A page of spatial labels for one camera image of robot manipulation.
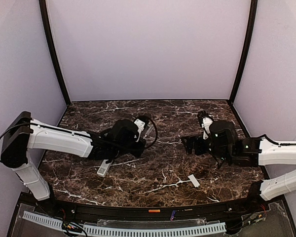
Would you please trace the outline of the purple battery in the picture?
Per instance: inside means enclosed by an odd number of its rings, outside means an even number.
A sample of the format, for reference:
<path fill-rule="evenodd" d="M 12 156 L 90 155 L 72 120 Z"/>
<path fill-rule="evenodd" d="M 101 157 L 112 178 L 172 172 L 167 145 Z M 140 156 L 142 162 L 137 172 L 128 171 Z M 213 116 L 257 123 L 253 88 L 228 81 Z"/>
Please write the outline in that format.
<path fill-rule="evenodd" d="M 173 210 L 172 214 L 171 214 L 171 217 L 170 217 L 170 221 L 174 220 L 175 214 L 176 214 L 176 210 Z"/>

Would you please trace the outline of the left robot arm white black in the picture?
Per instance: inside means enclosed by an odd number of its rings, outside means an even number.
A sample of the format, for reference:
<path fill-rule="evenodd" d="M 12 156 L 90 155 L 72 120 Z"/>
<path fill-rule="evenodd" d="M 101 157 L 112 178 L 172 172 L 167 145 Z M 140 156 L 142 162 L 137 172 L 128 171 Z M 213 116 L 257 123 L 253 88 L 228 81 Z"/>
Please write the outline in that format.
<path fill-rule="evenodd" d="M 146 141 L 141 134 L 149 119 L 140 116 L 134 121 L 118 120 L 112 128 L 102 132 L 74 131 L 42 123 L 22 112 L 0 136 L 0 163 L 11 168 L 30 189 L 35 199 L 52 198 L 52 188 L 43 179 L 29 157 L 29 149 L 43 149 L 73 154 L 81 158 L 100 160 L 98 174 L 105 176 L 118 157 L 131 154 L 140 157 Z"/>

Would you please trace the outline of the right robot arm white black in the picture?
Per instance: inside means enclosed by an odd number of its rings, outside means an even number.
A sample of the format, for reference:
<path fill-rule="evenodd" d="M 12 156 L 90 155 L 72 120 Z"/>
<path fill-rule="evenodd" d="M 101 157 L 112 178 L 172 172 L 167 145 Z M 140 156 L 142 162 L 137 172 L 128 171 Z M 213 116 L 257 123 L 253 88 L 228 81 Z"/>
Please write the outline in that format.
<path fill-rule="evenodd" d="M 187 154 L 210 154 L 218 167 L 224 163 L 240 167 L 271 164 L 296 165 L 296 142 L 273 141 L 266 135 L 239 139 L 234 124 L 229 121 L 210 121 L 204 118 L 200 136 L 182 137 Z M 296 190 L 296 170 L 273 179 L 254 182 L 250 186 L 248 202 L 269 201 Z"/>

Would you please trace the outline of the white battery cover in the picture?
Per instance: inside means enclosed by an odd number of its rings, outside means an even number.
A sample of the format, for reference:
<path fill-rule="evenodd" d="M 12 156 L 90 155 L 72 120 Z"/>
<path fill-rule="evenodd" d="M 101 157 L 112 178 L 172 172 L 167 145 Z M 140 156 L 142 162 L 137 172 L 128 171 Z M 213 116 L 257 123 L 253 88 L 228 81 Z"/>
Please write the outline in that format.
<path fill-rule="evenodd" d="M 198 180 L 195 178 L 193 174 L 189 175 L 188 178 L 192 182 L 194 187 L 198 188 L 200 186 L 200 183 L 198 182 Z"/>

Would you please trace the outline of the white remote control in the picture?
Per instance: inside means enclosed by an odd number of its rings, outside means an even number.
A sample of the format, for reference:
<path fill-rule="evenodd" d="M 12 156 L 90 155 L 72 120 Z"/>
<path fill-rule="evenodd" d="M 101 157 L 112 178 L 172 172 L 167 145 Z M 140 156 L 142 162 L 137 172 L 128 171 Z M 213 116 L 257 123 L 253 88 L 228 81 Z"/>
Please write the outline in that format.
<path fill-rule="evenodd" d="M 108 159 L 103 160 L 100 167 L 97 170 L 97 175 L 100 177 L 105 177 L 110 166 L 112 164 L 112 161 L 109 161 Z"/>

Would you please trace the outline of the clear plastic screwdriver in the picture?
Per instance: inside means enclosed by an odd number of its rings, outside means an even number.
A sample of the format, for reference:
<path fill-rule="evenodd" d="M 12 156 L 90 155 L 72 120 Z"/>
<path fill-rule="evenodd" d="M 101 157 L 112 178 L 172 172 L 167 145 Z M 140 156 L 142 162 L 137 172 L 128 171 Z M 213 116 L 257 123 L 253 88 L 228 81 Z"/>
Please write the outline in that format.
<path fill-rule="evenodd" d="M 148 125 L 144 131 L 142 132 L 142 138 L 143 139 L 146 139 L 150 134 L 151 132 L 153 131 L 154 127 L 153 126 L 150 126 Z"/>

